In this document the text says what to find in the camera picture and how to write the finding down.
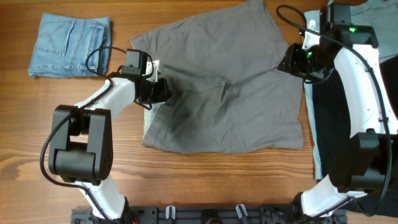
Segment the grey shorts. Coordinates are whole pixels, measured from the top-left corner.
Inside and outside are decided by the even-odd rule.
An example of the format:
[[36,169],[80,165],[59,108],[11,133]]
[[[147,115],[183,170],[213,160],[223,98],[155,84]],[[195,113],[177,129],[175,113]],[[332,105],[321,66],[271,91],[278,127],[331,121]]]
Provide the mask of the grey shorts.
[[135,36],[172,96],[143,145],[182,152],[303,148],[299,78],[278,70],[287,43],[263,1],[192,16]]

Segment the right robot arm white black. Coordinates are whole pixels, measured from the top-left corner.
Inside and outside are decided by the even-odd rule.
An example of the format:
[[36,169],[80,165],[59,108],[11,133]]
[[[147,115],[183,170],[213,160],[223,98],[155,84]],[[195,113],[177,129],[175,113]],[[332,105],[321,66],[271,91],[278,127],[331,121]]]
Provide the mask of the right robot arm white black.
[[369,194],[383,202],[397,182],[397,118],[379,68],[376,33],[351,22],[348,4],[331,3],[318,22],[305,21],[298,29],[304,41],[287,49],[278,69],[315,84],[334,68],[350,116],[350,139],[331,158],[329,173],[292,204],[292,221],[317,222]]

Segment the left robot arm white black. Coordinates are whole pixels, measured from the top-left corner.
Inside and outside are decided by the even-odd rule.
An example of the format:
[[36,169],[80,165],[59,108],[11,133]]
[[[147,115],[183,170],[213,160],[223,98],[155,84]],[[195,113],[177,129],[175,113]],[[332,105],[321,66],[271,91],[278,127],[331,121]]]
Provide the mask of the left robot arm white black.
[[104,85],[73,106],[59,105],[52,131],[40,153],[40,170],[51,183],[78,189],[91,205],[93,223],[138,223],[110,171],[113,164],[112,122],[135,103],[150,111],[171,97],[159,60],[141,50],[125,50],[126,60],[105,76]]

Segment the dark navy garment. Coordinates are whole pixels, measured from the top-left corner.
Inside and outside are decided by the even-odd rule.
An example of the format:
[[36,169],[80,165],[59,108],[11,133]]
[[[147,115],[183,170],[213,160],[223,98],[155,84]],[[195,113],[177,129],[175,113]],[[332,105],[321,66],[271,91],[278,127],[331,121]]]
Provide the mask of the dark navy garment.
[[[397,55],[380,64],[382,79],[386,85],[393,112],[397,118]],[[313,117],[319,152],[322,177],[328,174],[330,157],[335,150],[344,146],[350,136],[350,118],[345,91],[338,72],[333,69],[324,82],[312,85]],[[369,211],[376,203],[378,196],[360,198],[360,203]],[[397,218],[397,187],[388,191],[383,204],[376,215]]]

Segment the folded blue denim jeans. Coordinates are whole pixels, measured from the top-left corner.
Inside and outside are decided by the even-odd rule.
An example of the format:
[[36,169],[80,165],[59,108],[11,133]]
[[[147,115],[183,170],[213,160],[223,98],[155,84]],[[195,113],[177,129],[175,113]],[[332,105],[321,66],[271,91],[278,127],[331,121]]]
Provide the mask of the folded blue denim jeans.
[[[108,17],[77,19],[44,13],[28,74],[31,77],[93,77],[108,70],[111,46]],[[95,52],[106,47],[102,52]]]

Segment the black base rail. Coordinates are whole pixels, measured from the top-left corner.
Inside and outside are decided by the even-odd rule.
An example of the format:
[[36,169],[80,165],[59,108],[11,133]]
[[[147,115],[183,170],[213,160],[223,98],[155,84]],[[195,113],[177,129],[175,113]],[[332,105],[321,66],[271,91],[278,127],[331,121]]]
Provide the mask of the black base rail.
[[[210,218],[216,218],[212,223],[329,223],[347,224],[346,210],[335,210],[330,217],[318,218],[318,220],[307,220],[306,222],[290,222],[288,212],[292,209],[289,204],[271,204],[256,207],[246,206],[246,210],[238,213],[235,207],[190,207],[190,208],[158,208],[151,207],[129,207],[133,217],[137,218],[134,223],[206,223]],[[96,218],[92,209],[73,209],[70,223],[108,223],[105,219]]]

